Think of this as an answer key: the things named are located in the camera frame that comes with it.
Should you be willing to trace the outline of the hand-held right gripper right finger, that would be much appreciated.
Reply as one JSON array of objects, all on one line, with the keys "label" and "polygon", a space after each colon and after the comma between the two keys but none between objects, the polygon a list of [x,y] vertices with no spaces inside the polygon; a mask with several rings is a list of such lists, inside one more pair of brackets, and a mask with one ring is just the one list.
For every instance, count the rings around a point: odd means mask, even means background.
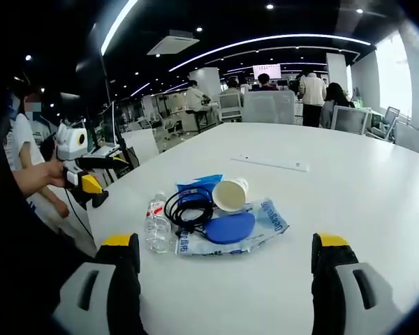
[{"label": "hand-held right gripper right finger", "polygon": [[311,273],[313,334],[388,334],[402,318],[389,282],[340,236],[313,235]]}]

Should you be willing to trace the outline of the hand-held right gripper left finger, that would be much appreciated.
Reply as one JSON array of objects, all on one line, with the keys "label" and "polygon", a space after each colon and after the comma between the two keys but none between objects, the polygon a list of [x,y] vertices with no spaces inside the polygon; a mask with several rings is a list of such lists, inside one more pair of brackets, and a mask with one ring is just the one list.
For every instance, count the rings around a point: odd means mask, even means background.
[{"label": "hand-held right gripper left finger", "polygon": [[139,273],[138,235],[109,238],[63,284],[52,319],[63,334],[145,334]]}]

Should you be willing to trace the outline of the person's left hand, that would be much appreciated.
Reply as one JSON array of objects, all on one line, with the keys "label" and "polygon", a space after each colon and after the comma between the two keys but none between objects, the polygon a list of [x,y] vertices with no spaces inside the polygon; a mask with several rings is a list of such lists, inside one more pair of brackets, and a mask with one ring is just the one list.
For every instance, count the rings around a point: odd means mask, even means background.
[{"label": "person's left hand", "polygon": [[42,164],[45,185],[66,188],[68,181],[61,161],[52,160]]}]

